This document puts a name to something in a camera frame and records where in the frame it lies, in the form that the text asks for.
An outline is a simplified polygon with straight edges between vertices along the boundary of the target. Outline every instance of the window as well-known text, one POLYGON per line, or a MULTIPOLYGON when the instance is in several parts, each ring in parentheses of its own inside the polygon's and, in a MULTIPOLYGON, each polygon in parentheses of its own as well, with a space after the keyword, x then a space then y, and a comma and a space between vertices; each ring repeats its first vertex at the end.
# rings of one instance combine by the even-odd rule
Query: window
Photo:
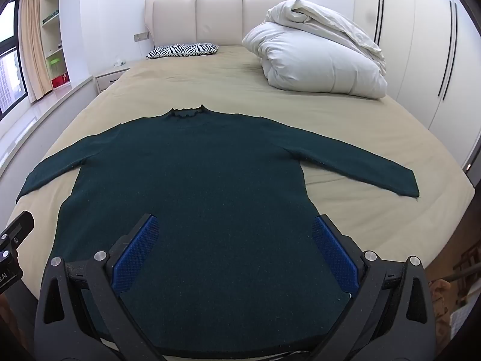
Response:
POLYGON ((0 119, 27 96, 18 54, 18 3, 0 14, 0 119))

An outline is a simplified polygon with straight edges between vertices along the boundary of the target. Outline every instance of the curtain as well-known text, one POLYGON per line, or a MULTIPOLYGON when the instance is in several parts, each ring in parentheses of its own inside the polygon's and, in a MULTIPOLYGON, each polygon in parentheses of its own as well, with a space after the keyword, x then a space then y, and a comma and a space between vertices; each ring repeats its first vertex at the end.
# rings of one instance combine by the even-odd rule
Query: curtain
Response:
POLYGON ((23 78, 33 103, 52 90, 40 38, 40 0, 20 0, 18 45, 23 78))

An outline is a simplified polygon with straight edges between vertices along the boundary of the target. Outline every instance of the pillow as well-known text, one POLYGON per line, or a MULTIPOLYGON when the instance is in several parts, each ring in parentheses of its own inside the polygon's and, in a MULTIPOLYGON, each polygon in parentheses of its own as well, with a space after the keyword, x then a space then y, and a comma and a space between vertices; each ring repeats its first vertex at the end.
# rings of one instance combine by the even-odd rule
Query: pillow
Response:
POLYGON ((213 43, 193 43, 160 46, 147 54, 147 58, 153 60, 161 57, 191 57, 208 56, 217 53, 218 46, 213 43))
POLYGON ((379 99, 387 83, 377 64, 329 39, 276 23, 262 23, 242 41, 261 58, 271 86, 379 99))

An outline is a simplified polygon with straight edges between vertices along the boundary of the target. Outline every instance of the zebra print pillow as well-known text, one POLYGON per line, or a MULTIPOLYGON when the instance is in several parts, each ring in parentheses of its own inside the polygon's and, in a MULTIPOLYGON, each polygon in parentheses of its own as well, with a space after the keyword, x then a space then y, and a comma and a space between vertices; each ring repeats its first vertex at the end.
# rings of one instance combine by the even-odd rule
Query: zebra print pillow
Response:
POLYGON ((217 53, 218 46, 212 43, 193 43, 190 45, 160 46, 147 54, 147 58, 153 60, 161 57, 191 57, 208 56, 217 53))

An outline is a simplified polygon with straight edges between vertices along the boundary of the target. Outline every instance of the metal screw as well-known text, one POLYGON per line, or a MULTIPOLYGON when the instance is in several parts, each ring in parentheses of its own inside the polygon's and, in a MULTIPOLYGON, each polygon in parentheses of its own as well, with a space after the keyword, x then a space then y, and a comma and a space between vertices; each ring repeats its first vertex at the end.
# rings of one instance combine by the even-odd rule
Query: metal screw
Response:
POLYGON ((54 257, 54 258, 52 258, 52 260, 50 261, 50 264, 51 264, 52 266, 58 266, 61 261, 62 261, 62 258, 60 258, 60 257, 54 257))
POLYGON ((105 251, 99 251, 96 252, 95 255, 93 255, 93 258, 98 261, 104 260, 106 257, 107 253, 105 251))
POLYGON ((373 251, 366 251, 364 253, 364 258, 366 258, 367 260, 370 260, 370 261, 374 261, 378 258, 378 256, 373 251))
POLYGON ((421 261, 418 257, 410 257, 409 261, 415 266, 419 266, 421 264, 421 261))

